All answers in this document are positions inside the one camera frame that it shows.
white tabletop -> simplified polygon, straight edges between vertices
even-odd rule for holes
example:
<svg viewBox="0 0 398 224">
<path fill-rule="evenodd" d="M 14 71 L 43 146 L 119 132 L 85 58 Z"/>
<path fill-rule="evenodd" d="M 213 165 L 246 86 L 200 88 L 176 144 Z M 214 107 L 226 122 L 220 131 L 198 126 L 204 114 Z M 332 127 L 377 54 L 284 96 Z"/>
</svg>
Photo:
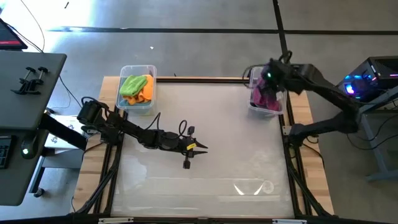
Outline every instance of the white tabletop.
<svg viewBox="0 0 398 224">
<path fill-rule="evenodd" d="M 112 216 L 293 217 L 278 117 L 250 113 L 248 98 L 243 85 L 158 83 L 160 129 L 177 133 L 186 119 L 208 154 L 183 169 L 181 154 L 126 136 Z"/>
</svg>

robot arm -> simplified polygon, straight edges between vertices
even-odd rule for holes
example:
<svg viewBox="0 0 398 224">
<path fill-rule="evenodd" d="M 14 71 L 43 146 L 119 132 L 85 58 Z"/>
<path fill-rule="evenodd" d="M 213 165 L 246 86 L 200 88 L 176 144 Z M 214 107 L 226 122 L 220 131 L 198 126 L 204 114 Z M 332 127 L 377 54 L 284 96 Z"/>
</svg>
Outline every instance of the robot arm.
<svg viewBox="0 0 398 224">
<path fill-rule="evenodd" d="M 316 134 L 332 131 L 342 133 L 358 131 L 359 104 L 324 79 L 321 72 L 312 64 L 289 65 L 283 63 L 281 59 L 270 59 L 268 69 L 264 70 L 261 75 L 267 83 L 263 88 L 271 88 L 274 93 L 285 90 L 297 94 L 301 94 L 303 90 L 314 91 L 342 110 L 332 119 L 308 125 L 294 124 L 289 133 L 291 144 L 301 146 L 306 137 Z"/>
<path fill-rule="evenodd" d="M 185 156 L 183 168 L 190 168 L 189 158 L 195 155 L 207 153 L 205 151 L 194 151 L 194 147 L 207 149 L 200 144 L 196 138 L 192 137 L 195 127 L 188 128 L 188 136 L 183 133 L 176 134 L 165 132 L 161 129 L 143 129 L 130 121 L 124 120 L 118 113 L 110 111 L 104 103 L 91 99 L 83 104 L 77 116 L 80 123 L 85 126 L 85 131 L 89 129 L 97 130 L 101 133 L 101 140 L 106 143 L 116 144 L 120 133 L 128 134 L 138 140 L 148 149 L 160 149 L 169 152 L 178 152 Z"/>
</svg>

concrete floor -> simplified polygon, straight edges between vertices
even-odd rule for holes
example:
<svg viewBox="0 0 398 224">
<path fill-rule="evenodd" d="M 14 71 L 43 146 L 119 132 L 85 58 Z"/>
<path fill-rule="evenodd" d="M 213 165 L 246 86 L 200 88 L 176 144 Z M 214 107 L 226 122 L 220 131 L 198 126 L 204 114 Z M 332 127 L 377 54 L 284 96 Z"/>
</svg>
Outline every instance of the concrete floor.
<svg viewBox="0 0 398 224">
<path fill-rule="evenodd" d="M 272 1 L 264 0 L 25 0 L 44 29 L 55 26 L 276 29 Z M 398 30 L 395 0 L 279 0 L 285 29 Z M 42 45 L 30 14 L 19 1 L 8 1 L 1 18 Z M 398 55 L 397 36 L 287 35 L 292 61 L 312 63 L 338 83 L 368 56 Z M 238 77 L 248 65 L 281 53 L 274 34 L 133 34 L 45 32 L 45 51 L 68 55 L 62 77 L 77 97 L 97 97 L 105 75 L 119 75 L 124 65 L 153 64 L 158 75 Z M 83 80 L 90 82 L 84 86 Z M 308 94 L 315 121 L 338 110 Z M 68 95 L 58 83 L 50 107 L 64 107 Z M 57 109 L 77 114 L 79 107 Z M 345 218 L 398 222 L 398 182 L 367 183 L 377 172 L 372 152 L 350 146 L 345 135 L 320 138 L 335 213 Z M 48 170 L 40 187 L 50 197 L 27 195 L 20 207 L 0 207 L 0 219 L 62 215 L 76 184 L 77 172 Z"/>
</svg>

pink cloth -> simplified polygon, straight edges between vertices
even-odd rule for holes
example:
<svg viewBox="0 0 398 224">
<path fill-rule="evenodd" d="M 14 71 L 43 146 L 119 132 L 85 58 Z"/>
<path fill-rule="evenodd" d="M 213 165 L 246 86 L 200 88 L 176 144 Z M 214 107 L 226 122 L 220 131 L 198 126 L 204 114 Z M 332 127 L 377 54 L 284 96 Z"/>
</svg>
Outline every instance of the pink cloth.
<svg viewBox="0 0 398 224">
<path fill-rule="evenodd" d="M 263 91 L 261 94 L 261 89 L 266 88 L 267 83 L 262 79 L 262 73 L 257 79 L 257 85 L 253 89 L 253 103 L 259 107 L 267 110 L 279 111 L 280 105 L 276 99 L 276 93 L 274 93 L 270 88 Z"/>
</svg>

clear plastic container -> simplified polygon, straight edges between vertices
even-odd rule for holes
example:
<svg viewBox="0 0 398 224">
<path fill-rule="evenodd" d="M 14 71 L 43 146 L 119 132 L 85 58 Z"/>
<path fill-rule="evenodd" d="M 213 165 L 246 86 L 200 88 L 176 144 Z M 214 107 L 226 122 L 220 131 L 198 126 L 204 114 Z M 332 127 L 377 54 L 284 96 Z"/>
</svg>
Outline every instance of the clear plastic container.
<svg viewBox="0 0 398 224">
<path fill-rule="evenodd" d="M 277 100 L 279 102 L 279 110 L 268 110 L 268 109 L 264 109 L 264 108 L 260 108 L 260 107 L 252 105 L 252 104 L 254 104 L 253 91 L 254 91 L 255 87 L 257 86 L 257 80 L 260 77 L 263 68 L 264 67 L 254 67 L 251 70 L 250 84 L 249 84 L 251 91 L 250 91 L 250 100 L 248 100 L 249 109 L 256 113 L 261 113 L 261 114 L 269 115 L 269 116 L 273 116 L 276 114 L 283 114 L 285 107 L 286 107 L 286 99 L 287 99 L 286 91 L 284 91 L 283 93 L 281 93 L 281 92 L 277 93 Z"/>
<path fill-rule="evenodd" d="M 116 98 L 116 106 L 119 109 L 127 111 L 129 114 L 134 114 L 137 116 L 152 116 L 154 115 L 155 110 L 155 101 L 156 101 L 156 67 L 153 65 L 126 65 L 120 71 L 120 81 L 118 88 L 118 96 Z M 152 100 L 150 103 L 136 103 L 134 105 L 124 105 L 122 101 L 123 97 L 120 95 L 119 91 L 122 87 L 124 81 L 126 81 L 127 77 L 130 75 L 139 76 L 139 75 L 152 75 L 154 77 L 154 89 L 152 92 Z"/>
</svg>

